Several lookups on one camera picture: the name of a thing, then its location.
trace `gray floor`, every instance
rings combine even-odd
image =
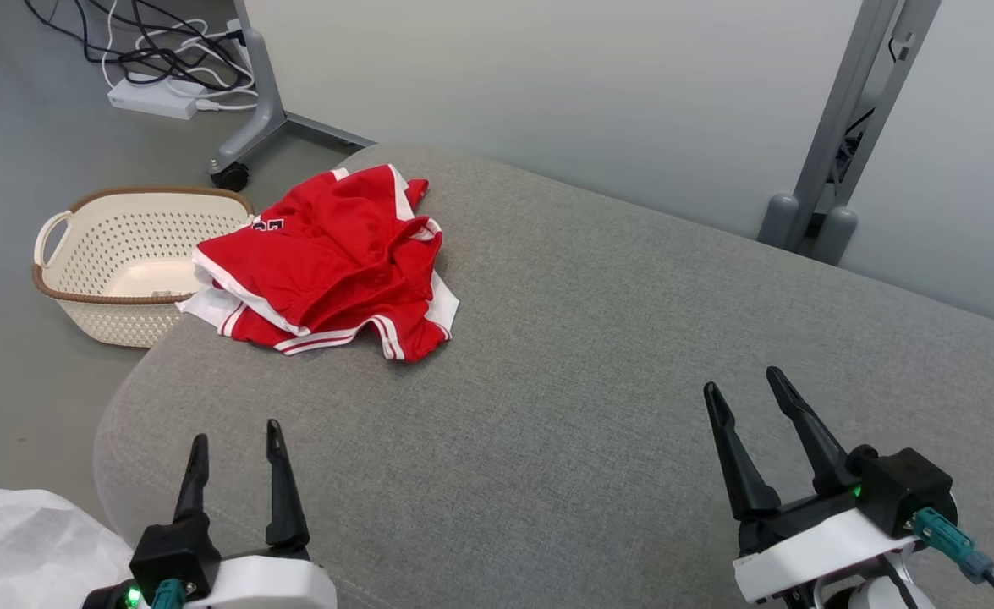
[[[32,0],[45,15],[51,0]],[[127,3],[118,11],[130,16]],[[169,3],[223,30],[228,1]],[[93,8],[91,35],[105,42]],[[165,23],[167,19],[155,19]],[[79,26],[63,3],[53,23]],[[134,36],[118,33],[130,49]],[[126,184],[209,185],[203,162],[246,115],[202,112],[190,121],[110,107],[95,64],[75,40],[37,22],[18,0],[0,0],[0,488],[41,488],[103,519],[91,478],[99,415],[144,351],[95,343],[30,281],[41,223],[95,189]],[[253,205],[327,170],[350,150],[288,132],[249,161]]]

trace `caster wheel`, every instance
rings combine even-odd
[[[221,173],[211,174],[211,183],[219,189],[233,190],[234,193],[241,192],[245,186],[249,185],[249,169],[241,165],[240,162],[231,162],[229,167],[223,169]]]

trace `basket bottom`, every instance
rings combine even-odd
[[[191,260],[133,260],[113,274],[102,296],[180,296],[200,288]]]

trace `brown basket rim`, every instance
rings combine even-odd
[[[68,211],[76,213],[92,200],[110,195],[137,194],[137,193],[179,193],[225,196],[236,200],[241,207],[253,215],[252,204],[246,198],[233,190],[226,189],[204,189],[199,186],[123,186],[117,189],[101,189],[80,198],[68,208]],[[191,298],[192,294],[180,294],[180,296],[95,296],[94,294],[72,294],[70,292],[60,292],[59,289],[49,288],[45,285],[45,269],[39,265],[32,265],[30,270],[31,280],[34,281],[34,288],[42,294],[55,300],[66,300],[68,302],[85,302],[88,305],[171,305]]]

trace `basket handle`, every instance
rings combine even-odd
[[[71,224],[64,229],[64,235],[60,236],[60,242],[57,243],[57,247],[52,248],[52,254],[49,255],[48,260],[45,259],[45,242],[49,239],[49,233],[57,227],[57,224],[69,220],[72,216],[75,216],[75,214],[71,211],[61,211],[56,216],[46,220],[45,224],[41,225],[41,231],[37,232],[37,240],[34,242],[34,263],[36,265],[43,267],[43,269],[48,269],[49,265],[52,265],[52,259],[57,257],[60,248],[64,246],[64,240],[68,238],[68,232],[72,230]]]

